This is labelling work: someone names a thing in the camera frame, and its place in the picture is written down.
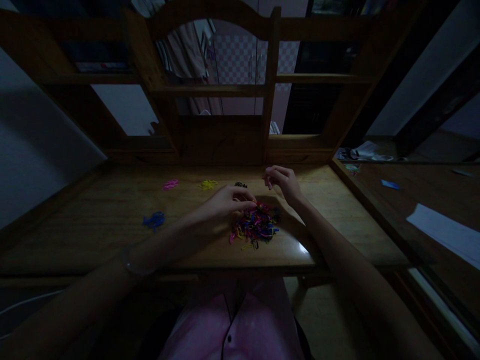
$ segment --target arched wooden frame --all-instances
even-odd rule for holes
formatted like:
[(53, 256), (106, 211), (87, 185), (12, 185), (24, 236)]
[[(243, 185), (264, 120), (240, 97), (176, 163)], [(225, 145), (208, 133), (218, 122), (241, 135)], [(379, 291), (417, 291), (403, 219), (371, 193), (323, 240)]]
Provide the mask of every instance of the arched wooden frame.
[[(118, 163), (186, 165), (323, 164), (347, 135), (427, 0), (374, 17), (263, 17), (240, 0), (175, 0), (150, 19), (125, 9), (111, 18), (42, 19), (0, 10), (0, 46)], [(265, 84), (168, 84), (157, 41), (197, 19), (236, 24), (268, 41)], [(134, 74), (79, 73), (60, 41), (126, 42)], [(359, 41), (350, 74), (277, 73), (280, 41)], [(276, 83), (344, 84), (320, 135), (271, 135)], [(127, 136), (90, 84), (140, 84), (162, 136)], [(262, 116), (179, 116), (176, 97), (263, 97)]]

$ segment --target pink shirt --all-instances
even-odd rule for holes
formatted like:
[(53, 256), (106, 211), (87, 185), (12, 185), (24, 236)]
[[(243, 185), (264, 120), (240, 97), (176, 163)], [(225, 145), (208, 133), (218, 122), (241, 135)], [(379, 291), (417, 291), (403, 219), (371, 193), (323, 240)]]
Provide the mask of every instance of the pink shirt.
[(158, 359), (303, 359), (283, 279), (251, 286), (231, 319), (237, 286), (229, 280), (198, 289)]

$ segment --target white wall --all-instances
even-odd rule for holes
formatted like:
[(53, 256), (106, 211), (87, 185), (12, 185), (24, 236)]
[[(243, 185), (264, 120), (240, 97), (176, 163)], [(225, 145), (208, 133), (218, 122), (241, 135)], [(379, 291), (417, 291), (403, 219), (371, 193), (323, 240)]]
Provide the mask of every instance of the white wall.
[(148, 136), (150, 122), (158, 123), (140, 85), (92, 85), (128, 136)]
[[(0, 7), (15, 9), (5, 0)], [(0, 228), (104, 159), (0, 49)]]
[(460, 0), (367, 132), (395, 136), (480, 42), (480, 1)]
[(440, 128), (480, 140), (480, 93), (454, 113)]

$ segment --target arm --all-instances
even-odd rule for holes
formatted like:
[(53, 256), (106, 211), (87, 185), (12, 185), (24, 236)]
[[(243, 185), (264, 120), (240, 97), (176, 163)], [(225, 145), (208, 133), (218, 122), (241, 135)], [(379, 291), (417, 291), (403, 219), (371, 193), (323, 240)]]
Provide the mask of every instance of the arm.
[(307, 200), (293, 170), (266, 169), (265, 185), (279, 185), (320, 247), (339, 286), (371, 324), (383, 347), (400, 359), (441, 359), (408, 308), (377, 269)]
[[(246, 201), (234, 201), (241, 198)], [(180, 241), (201, 224), (257, 205), (245, 188), (225, 186), (199, 208), (133, 247), (134, 269), (154, 270), (192, 252), (192, 241)], [(128, 271), (120, 256), (71, 285), (22, 323), (0, 349), (2, 359), (57, 359), (88, 325), (111, 309), (142, 279)]]

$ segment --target blue paper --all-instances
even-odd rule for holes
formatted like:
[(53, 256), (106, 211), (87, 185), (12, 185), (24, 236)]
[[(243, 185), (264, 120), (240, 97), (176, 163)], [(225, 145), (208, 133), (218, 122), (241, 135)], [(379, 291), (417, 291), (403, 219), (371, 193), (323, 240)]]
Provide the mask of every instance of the blue paper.
[(381, 184), (383, 186), (386, 186), (387, 188), (392, 188), (392, 189), (395, 189), (395, 190), (400, 190), (400, 186), (398, 186), (396, 183), (394, 182), (391, 182), (391, 181), (386, 181), (386, 180), (380, 180), (381, 181)]

